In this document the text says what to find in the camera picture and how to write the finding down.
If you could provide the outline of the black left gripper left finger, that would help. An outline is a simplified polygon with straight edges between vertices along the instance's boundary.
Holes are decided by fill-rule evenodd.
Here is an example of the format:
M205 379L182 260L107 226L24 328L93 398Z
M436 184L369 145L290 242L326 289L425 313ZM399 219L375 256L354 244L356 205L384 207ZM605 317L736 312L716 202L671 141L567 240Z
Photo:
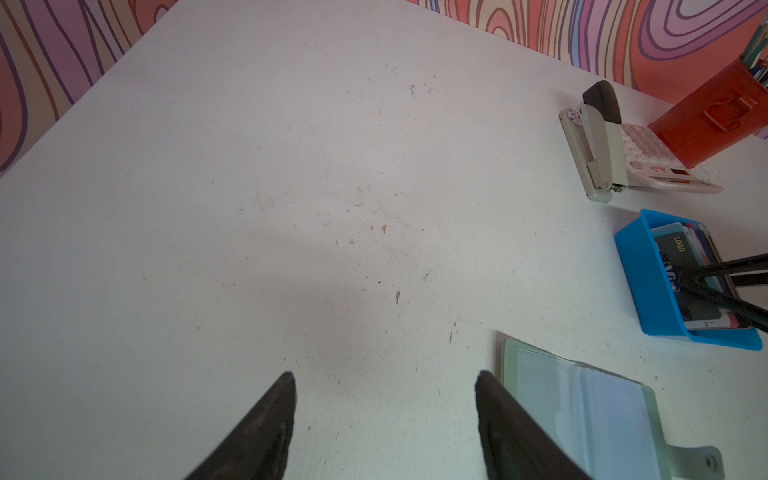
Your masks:
M288 463L297 391L286 371L189 475L190 479L281 479Z

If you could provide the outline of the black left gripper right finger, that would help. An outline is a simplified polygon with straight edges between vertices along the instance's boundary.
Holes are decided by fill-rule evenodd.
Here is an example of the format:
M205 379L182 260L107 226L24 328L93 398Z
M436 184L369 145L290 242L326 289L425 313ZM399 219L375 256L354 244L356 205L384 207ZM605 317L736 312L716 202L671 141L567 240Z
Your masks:
M490 479L586 479L489 371L475 383L478 430Z

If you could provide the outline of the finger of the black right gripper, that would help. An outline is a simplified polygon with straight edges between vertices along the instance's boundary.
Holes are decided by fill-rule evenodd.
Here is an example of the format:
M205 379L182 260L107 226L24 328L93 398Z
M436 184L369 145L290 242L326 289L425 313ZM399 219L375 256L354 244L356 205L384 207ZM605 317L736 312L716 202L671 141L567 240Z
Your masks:
M754 255L695 268L681 269L678 277L706 278L736 276L735 282L766 282L767 254Z
M728 309L747 320L753 328L767 331L767 310L762 307L712 289L705 283L683 282L680 290L698 300Z

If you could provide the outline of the mint green card holder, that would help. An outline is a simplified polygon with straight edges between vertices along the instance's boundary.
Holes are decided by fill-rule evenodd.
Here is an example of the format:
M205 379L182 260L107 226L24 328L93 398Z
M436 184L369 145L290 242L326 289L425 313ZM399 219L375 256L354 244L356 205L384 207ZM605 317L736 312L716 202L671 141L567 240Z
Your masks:
M650 387L511 337L500 352L502 385L590 478L724 478L718 448L666 442Z

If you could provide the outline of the blue plastic card tray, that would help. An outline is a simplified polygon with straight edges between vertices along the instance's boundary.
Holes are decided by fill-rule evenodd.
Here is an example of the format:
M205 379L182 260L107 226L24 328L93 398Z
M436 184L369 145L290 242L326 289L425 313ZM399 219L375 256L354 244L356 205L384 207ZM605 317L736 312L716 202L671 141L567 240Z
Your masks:
M643 332L650 336L700 344L761 351L755 328L688 331L651 230L685 218L643 209L639 217L615 234L615 243Z

